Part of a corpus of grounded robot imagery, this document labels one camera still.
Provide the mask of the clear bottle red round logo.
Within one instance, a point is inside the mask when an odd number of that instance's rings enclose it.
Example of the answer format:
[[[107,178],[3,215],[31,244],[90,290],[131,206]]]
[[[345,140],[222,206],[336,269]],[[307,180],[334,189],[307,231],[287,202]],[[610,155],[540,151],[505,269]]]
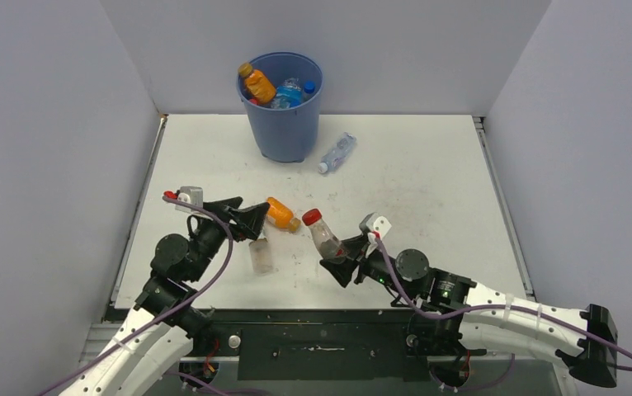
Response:
[[[340,260],[346,256],[344,243],[323,220],[319,209],[306,211],[302,215],[302,222],[310,231],[314,246],[323,260]]]

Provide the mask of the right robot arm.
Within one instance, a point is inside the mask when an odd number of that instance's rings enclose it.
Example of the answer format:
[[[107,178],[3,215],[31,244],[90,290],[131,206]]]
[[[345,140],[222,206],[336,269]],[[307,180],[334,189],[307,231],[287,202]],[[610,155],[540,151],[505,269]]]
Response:
[[[617,385],[617,331],[608,309],[561,309],[516,298],[468,277],[430,266],[406,249],[385,255],[365,235],[345,242],[349,252],[319,264],[346,287],[369,278],[410,308],[408,354],[465,356],[502,351],[564,368],[576,380],[602,388]]]

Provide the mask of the crushed blue-label water bottle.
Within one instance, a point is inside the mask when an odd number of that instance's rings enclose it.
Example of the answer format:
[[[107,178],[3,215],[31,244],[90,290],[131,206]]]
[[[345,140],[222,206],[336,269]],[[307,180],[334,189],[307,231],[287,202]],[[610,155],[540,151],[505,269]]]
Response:
[[[271,108],[280,110],[302,104],[303,92],[298,78],[288,78],[276,88],[276,95],[271,100]]]

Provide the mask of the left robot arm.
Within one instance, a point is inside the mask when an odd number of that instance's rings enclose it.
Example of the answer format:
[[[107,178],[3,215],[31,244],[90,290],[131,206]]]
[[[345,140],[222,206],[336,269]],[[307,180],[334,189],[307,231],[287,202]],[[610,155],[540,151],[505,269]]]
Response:
[[[257,240],[269,204],[243,198],[199,202],[167,191],[163,201],[187,213],[187,235],[157,244],[150,277],[115,336],[96,357],[59,382],[63,395],[140,395],[163,372],[212,343],[211,315],[193,307],[226,272],[237,243]]]

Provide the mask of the orange pineapple-label juice bottle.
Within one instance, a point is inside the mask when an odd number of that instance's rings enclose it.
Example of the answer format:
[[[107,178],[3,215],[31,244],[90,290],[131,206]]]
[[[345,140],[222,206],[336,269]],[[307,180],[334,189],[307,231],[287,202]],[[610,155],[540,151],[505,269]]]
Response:
[[[276,87],[269,78],[251,63],[244,63],[238,67],[238,76],[244,87],[259,105],[268,105],[276,96]]]

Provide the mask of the cloudy bottle green cap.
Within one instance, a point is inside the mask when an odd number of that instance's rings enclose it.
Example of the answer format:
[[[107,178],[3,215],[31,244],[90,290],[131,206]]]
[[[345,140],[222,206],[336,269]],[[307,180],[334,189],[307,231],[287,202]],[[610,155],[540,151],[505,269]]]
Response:
[[[266,275],[274,271],[271,245],[266,238],[251,241],[248,245],[252,269],[257,275]]]

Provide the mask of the small clear water bottle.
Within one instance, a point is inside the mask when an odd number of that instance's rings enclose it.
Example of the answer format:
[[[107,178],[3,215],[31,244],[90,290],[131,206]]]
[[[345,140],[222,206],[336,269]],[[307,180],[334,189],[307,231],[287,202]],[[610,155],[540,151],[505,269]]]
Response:
[[[349,158],[356,147],[357,138],[349,133],[343,133],[337,142],[319,160],[318,173],[325,175],[335,172]]]

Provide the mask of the Pepsi bottle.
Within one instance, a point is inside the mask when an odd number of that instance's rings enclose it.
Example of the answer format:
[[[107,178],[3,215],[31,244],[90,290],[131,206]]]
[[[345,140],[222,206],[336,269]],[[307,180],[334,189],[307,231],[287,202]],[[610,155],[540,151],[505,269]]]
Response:
[[[316,84],[314,81],[308,80],[302,86],[302,102],[309,101],[316,93]]]

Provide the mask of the plain orange juice bottle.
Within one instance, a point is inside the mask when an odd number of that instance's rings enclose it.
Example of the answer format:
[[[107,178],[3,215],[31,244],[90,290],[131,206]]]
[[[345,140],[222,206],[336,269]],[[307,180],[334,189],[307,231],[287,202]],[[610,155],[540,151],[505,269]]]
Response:
[[[286,205],[282,204],[274,197],[267,197],[266,202],[269,204],[266,219],[274,227],[296,233],[301,227],[301,221],[294,215],[293,211]]]

